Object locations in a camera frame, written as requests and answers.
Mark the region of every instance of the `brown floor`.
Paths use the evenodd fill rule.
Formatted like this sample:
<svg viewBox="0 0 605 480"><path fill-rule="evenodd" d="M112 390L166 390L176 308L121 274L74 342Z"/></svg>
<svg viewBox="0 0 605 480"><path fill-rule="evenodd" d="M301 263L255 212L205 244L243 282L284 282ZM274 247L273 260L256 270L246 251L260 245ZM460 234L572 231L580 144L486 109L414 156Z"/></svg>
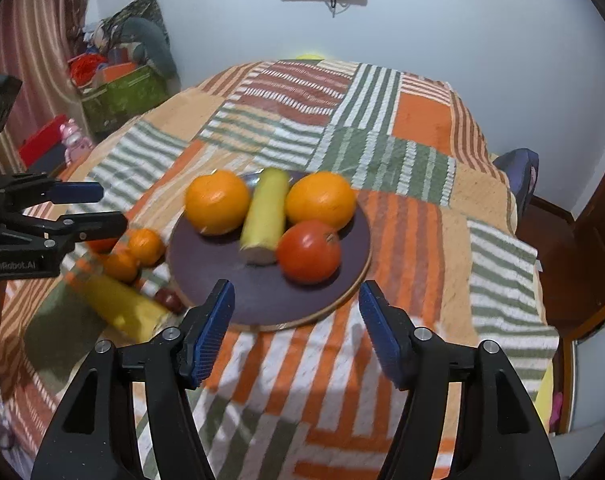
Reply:
<svg viewBox="0 0 605 480"><path fill-rule="evenodd" d="M518 225L518 238L538 250L547 322L562 335L598 309L567 222L530 205Z"/></svg>

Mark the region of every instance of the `orange fruit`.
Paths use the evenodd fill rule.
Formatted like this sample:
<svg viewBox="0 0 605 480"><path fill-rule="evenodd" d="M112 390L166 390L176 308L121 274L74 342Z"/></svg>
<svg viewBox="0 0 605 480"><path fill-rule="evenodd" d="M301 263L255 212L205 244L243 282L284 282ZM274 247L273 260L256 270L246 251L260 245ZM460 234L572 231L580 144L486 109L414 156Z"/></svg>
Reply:
<svg viewBox="0 0 605 480"><path fill-rule="evenodd" d="M109 253L114 245L118 241L118 238L105 238L104 240L88 240L87 245L89 250L95 254Z"/></svg>
<svg viewBox="0 0 605 480"><path fill-rule="evenodd" d="M138 276L138 260L129 251L118 251L103 257L107 276L122 283L131 283Z"/></svg>
<svg viewBox="0 0 605 480"><path fill-rule="evenodd" d="M330 278L340 266L340 256L338 233L318 220L295 224L282 235L276 249L282 273L303 285Z"/></svg>
<svg viewBox="0 0 605 480"><path fill-rule="evenodd" d="M244 180L231 171L217 170L189 184L185 215L201 235L223 235L242 225L250 202Z"/></svg>
<svg viewBox="0 0 605 480"><path fill-rule="evenodd" d="M151 267L165 253L160 235L151 229L135 230L127 242L129 251L145 267Z"/></svg>
<svg viewBox="0 0 605 480"><path fill-rule="evenodd" d="M285 210L293 224L320 220L339 230L349 223L355 206L355 192L343 177L319 171L293 185L287 195Z"/></svg>

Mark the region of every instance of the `tablecloth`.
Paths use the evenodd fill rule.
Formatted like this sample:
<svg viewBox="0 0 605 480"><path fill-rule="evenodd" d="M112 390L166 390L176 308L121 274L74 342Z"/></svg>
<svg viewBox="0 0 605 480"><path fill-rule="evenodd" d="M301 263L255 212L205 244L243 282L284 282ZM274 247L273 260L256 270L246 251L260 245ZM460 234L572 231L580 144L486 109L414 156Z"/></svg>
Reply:
<svg viewBox="0 0 605 480"><path fill-rule="evenodd" d="M100 203L47 203L29 214L116 209L167 239L196 176L266 166L347 178L371 227L367 277L447 341L496 340L535 399L558 342L544 322L536 251L513 236L506 176L447 83L336 60L231 67L130 121L66 173L100 182ZM128 343L76 291L82 273L97 269L79 244L61 277L9 287L0 386L32 453L95 342ZM163 264L136 286L153 296L169 280ZM143 384L134 393L141 460L154 479ZM188 394L212 468L226 480L374 479L405 396L381 374L356 299L316 324L228 333L205 387ZM459 399L452 384L435 478L451 463Z"/></svg>

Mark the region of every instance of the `purple plate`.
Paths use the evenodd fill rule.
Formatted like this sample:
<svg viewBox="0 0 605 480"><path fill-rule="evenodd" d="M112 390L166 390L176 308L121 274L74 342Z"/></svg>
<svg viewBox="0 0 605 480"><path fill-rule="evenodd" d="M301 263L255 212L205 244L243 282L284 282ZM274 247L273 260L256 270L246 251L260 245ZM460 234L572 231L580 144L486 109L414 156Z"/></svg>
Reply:
<svg viewBox="0 0 605 480"><path fill-rule="evenodd" d="M290 171L292 185L305 173ZM259 174L242 175L249 187ZM240 256L240 232L204 237L184 214L176 223L167 249L173 286L188 306L204 303L216 281L225 278L236 289L232 328L270 332L328 316L358 288L371 259L371 234L362 208L356 208L340 231L342 264L326 282L296 285L278 265L248 266Z"/></svg>

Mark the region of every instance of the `striped blanket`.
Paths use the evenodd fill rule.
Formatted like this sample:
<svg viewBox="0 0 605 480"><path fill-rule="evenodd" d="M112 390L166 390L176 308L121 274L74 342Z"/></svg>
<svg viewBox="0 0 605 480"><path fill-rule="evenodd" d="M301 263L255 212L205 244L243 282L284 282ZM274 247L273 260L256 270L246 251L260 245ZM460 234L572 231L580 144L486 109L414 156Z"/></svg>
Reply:
<svg viewBox="0 0 605 480"><path fill-rule="evenodd" d="M130 121L68 171L70 180L100 182L100 203L29 213L117 209L167 238L194 177L265 166L349 179L371 226L368 277L448 341L498 341L536 398L558 341L543 321L536 251L513 236L506 176L446 83L330 60L235 66ZM95 268L79 244L59 278L10 286L0 384L32 453L95 342L128 343L76 291ZM162 265L136 286L153 296L169 279ZM143 384L134 393L140 456L154 479ZM188 400L219 478L339 480L377 477L405 395L381 374L352 299L316 324L228 333L211 377ZM451 463L459 399L453 384L435 478Z"/></svg>

